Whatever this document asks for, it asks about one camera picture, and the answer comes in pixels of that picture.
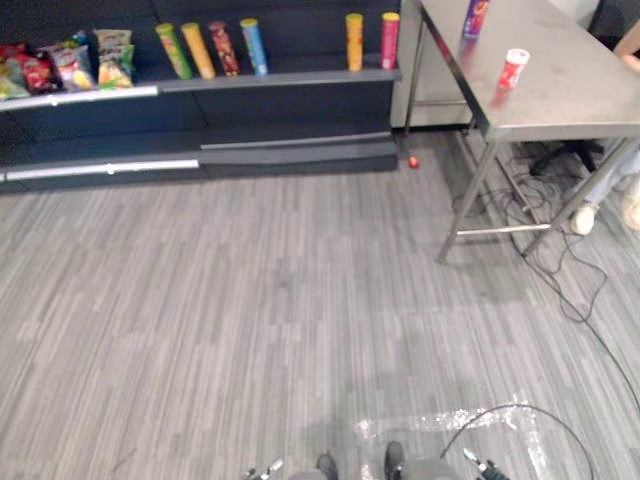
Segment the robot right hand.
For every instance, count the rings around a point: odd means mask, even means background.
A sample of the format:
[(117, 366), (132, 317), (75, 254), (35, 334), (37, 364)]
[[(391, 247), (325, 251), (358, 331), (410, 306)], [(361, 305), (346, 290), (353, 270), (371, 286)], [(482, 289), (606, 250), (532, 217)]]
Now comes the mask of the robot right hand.
[(485, 480), (510, 480), (510, 478), (490, 459), (482, 461), (468, 448), (463, 449), (463, 455), (470, 461)]

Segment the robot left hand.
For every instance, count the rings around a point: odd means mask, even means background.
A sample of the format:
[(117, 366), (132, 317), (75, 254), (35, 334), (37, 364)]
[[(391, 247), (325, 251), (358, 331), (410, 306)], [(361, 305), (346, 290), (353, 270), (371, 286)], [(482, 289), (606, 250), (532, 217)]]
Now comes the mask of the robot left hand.
[(256, 467), (250, 467), (243, 475), (243, 480), (269, 480), (283, 466), (284, 460), (276, 458), (264, 470), (259, 471)]

